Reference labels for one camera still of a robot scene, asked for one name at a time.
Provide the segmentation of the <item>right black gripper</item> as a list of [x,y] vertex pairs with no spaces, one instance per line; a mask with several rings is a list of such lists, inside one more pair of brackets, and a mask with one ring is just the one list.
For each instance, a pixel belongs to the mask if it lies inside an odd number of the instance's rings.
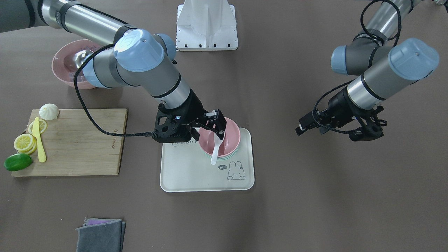
[[192,138],[224,138],[227,121],[221,110],[206,111],[197,95],[190,90],[189,96],[179,107],[168,109],[158,105],[152,139],[159,143],[189,142]]

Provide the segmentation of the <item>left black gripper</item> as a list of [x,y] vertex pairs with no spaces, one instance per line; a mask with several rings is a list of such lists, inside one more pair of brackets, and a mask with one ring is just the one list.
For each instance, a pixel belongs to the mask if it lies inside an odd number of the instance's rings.
[[[319,127],[320,134],[334,131],[347,134],[352,141],[372,141],[384,136],[383,127],[387,126],[387,121],[377,116],[383,110],[381,105],[369,110],[357,107],[350,99],[347,88],[344,88],[329,100],[325,110],[319,112],[315,105],[311,113],[301,117],[295,131],[301,136],[306,131]],[[352,121],[357,121],[360,126],[348,131],[339,130]]]

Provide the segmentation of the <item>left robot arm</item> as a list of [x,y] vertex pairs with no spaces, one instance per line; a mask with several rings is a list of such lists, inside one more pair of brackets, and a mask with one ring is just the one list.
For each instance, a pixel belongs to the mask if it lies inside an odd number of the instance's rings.
[[382,137],[385,120],[379,119],[381,103],[397,92],[427,78],[439,64],[438,52],[417,38],[398,44],[402,21],[418,0],[381,0],[380,7],[349,45],[334,49],[331,68],[356,78],[333,88],[337,91],[324,110],[316,102],[299,119],[296,134],[312,128],[321,134],[334,131],[347,134],[352,141],[371,141]]

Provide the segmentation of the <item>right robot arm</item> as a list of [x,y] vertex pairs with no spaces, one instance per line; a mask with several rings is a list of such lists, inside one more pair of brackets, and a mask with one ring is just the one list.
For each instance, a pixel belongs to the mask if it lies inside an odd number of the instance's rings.
[[2,0],[1,32],[31,27],[53,27],[100,45],[75,71],[73,82],[80,103],[93,121],[80,95],[77,77],[101,88],[141,86],[158,102],[155,128],[123,137],[150,136],[157,142],[200,140],[197,127],[222,140],[226,119],[221,110],[208,112],[175,67],[175,46],[170,37],[152,35],[114,16],[76,0]]

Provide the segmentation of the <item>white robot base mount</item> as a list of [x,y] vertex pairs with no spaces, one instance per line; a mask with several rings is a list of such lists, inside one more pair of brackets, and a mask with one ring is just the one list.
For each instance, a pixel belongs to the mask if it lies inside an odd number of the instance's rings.
[[235,7],[227,0],[186,0],[177,7],[178,51],[237,50]]

